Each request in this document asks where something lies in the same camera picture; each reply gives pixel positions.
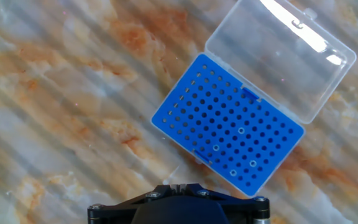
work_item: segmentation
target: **marble surface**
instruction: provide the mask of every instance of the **marble surface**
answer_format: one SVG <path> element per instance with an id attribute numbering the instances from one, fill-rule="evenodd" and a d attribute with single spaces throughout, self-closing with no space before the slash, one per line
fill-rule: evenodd
<path id="1" fill-rule="evenodd" d="M 235 0 L 0 0 L 0 223 L 84 223 L 158 184 L 244 198 L 149 119 Z M 358 57 L 358 1 L 298 0 Z M 358 59 L 259 194 L 358 223 Z"/>

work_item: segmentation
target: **transparent hinged lid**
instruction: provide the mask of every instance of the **transparent hinged lid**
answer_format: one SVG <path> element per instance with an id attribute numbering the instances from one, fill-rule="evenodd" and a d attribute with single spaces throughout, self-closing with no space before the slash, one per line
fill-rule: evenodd
<path id="1" fill-rule="evenodd" d="M 239 0 L 205 48 L 287 116 L 310 123 L 356 54 L 284 0 Z"/>

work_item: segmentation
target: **hole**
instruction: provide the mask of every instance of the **hole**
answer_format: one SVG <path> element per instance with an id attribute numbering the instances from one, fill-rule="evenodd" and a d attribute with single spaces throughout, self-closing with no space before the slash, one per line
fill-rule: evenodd
<path id="1" fill-rule="evenodd" d="M 257 164 L 256 161 L 250 161 L 250 162 L 249 162 L 249 165 L 250 165 L 251 167 L 255 167 L 256 164 Z"/>

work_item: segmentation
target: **clear plastic lid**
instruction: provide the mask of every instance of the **clear plastic lid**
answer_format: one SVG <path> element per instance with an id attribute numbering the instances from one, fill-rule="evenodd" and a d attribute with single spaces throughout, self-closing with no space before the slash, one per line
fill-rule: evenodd
<path id="1" fill-rule="evenodd" d="M 206 53 L 287 116 L 312 122 L 356 54 L 285 0 L 239 0 Z"/>

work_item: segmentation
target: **bolt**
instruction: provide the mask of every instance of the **bolt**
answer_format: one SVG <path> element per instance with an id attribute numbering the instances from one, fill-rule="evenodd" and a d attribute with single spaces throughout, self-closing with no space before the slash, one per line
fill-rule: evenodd
<path id="1" fill-rule="evenodd" d="M 197 191 L 197 194 L 198 194 L 199 196 L 203 196 L 203 197 L 205 197 L 205 196 L 208 196 L 208 195 L 209 195 L 209 191 L 208 191 L 208 190 L 203 189 L 203 190 L 199 190 L 199 191 Z"/>
<path id="2" fill-rule="evenodd" d="M 159 192 L 149 192 L 146 194 L 146 197 L 156 198 L 156 197 L 159 197 L 160 195 L 161 195 L 161 193 L 159 193 Z"/>
<path id="3" fill-rule="evenodd" d="M 256 196 L 256 197 L 254 197 L 254 200 L 257 202 L 264 202 L 264 201 L 266 201 L 266 198 L 263 196 Z"/>
<path id="4" fill-rule="evenodd" d="M 93 210 L 99 210 L 102 209 L 104 207 L 104 205 L 102 204 L 94 204 L 88 207 L 88 209 L 93 209 Z"/>

